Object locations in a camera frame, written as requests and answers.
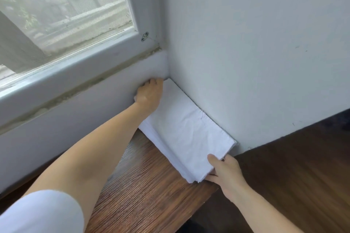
person's left hand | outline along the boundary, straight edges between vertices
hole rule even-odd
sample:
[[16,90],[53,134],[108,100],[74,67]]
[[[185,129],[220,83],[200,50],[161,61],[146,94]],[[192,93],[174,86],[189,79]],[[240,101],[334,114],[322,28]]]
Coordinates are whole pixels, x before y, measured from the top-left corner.
[[143,86],[137,89],[135,97],[136,103],[140,104],[146,111],[151,114],[159,105],[160,99],[163,93],[163,79],[152,78],[147,81]]

wooden table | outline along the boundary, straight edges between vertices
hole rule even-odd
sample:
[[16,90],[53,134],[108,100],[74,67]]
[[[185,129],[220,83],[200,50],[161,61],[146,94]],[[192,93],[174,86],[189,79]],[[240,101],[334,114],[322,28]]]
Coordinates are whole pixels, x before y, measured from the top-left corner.
[[137,130],[103,188],[86,232],[175,232],[217,190],[188,184]]

white sleeve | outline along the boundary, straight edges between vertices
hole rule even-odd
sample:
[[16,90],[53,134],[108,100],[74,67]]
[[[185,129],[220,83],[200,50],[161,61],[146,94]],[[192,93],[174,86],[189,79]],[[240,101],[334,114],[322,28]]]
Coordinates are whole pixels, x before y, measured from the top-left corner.
[[30,193],[0,216],[1,233],[82,233],[84,216],[70,195],[53,190]]

right arm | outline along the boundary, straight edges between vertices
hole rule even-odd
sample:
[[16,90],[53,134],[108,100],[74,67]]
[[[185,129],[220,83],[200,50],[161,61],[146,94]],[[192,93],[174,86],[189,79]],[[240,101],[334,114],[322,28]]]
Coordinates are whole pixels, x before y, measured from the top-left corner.
[[221,161],[209,154],[208,161],[215,169],[205,179],[220,185],[224,195],[238,207],[254,233],[303,233],[249,187],[235,158],[226,155],[225,161]]

folded white cloth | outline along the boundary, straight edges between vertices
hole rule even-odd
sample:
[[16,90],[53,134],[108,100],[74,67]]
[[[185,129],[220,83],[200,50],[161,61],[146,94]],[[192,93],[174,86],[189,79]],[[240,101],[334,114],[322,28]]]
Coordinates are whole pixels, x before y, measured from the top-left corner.
[[202,181],[213,169],[208,154],[222,159],[237,144],[171,79],[164,81],[159,107],[139,129],[189,183]]

